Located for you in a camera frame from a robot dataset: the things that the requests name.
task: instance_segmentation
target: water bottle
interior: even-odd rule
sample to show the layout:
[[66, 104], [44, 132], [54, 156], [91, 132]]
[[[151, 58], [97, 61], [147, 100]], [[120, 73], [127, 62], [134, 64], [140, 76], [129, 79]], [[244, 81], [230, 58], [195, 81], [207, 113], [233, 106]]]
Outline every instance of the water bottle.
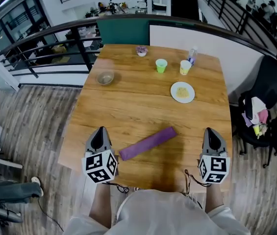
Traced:
[[197, 57], [197, 46], [194, 46], [190, 51], [189, 51], [189, 54], [188, 54], [188, 58], [187, 58], [187, 61], [190, 62], [192, 64], [192, 66], [194, 66], [194, 63], [195, 63], [195, 60], [196, 60], [196, 57]]

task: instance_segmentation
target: small bowl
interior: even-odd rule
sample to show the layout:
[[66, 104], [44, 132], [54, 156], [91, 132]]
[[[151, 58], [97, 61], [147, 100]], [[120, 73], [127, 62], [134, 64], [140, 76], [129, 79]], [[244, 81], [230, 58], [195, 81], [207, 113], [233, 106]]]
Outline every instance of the small bowl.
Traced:
[[101, 85], [109, 85], [114, 79], [114, 72], [104, 71], [97, 76], [97, 82]]
[[140, 57], [144, 57], [146, 56], [147, 52], [138, 52], [137, 53]]

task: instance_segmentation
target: wooden table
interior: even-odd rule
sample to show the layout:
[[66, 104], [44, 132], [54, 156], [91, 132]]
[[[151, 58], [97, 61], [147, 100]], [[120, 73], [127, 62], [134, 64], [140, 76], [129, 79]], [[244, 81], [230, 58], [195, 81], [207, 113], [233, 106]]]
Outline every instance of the wooden table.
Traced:
[[[136, 54], [134, 45], [105, 45], [81, 91], [67, 127], [58, 162], [81, 171], [88, 137], [100, 126], [109, 132], [118, 152], [166, 127], [178, 135], [137, 157], [122, 161], [115, 181], [122, 185], [163, 191], [185, 190], [184, 170], [200, 179], [198, 161], [206, 127], [217, 130], [227, 142], [232, 156], [232, 135], [227, 89], [219, 59], [199, 54], [186, 76], [179, 63], [188, 52], [163, 47], [148, 47], [145, 57]], [[157, 73], [155, 61], [165, 58], [168, 66]], [[99, 73], [115, 72], [110, 86], [96, 82]], [[193, 86], [195, 99], [188, 104], [175, 101], [170, 94], [173, 83]], [[228, 190], [230, 175], [222, 185]], [[191, 191], [205, 189], [194, 181]]]

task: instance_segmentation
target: paper cup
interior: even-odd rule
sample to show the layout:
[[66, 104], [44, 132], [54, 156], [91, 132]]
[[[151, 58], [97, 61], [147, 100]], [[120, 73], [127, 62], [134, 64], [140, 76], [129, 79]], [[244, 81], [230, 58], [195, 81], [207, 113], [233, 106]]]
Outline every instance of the paper cup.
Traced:
[[181, 66], [179, 68], [179, 73], [181, 73], [182, 75], [186, 75], [191, 67], [192, 64], [190, 62], [188, 62], [187, 60], [182, 60]]
[[157, 72], [163, 73], [166, 69], [166, 66], [168, 65], [168, 62], [165, 59], [157, 59], [156, 60], [157, 65]]

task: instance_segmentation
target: pink object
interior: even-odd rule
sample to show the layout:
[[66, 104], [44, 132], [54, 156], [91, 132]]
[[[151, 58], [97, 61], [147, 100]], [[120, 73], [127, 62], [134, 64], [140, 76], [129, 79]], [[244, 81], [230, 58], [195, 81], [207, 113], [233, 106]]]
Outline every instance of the pink object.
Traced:
[[259, 116], [259, 122], [267, 123], [268, 110], [262, 110], [261, 112], [258, 112], [258, 116]]
[[137, 142], [119, 152], [123, 161], [136, 157], [138, 154], [148, 151], [163, 142], [174, 138], [176, 132], [173, 127], [168, 127], [162, 131], [153, 134], [152, 136]]

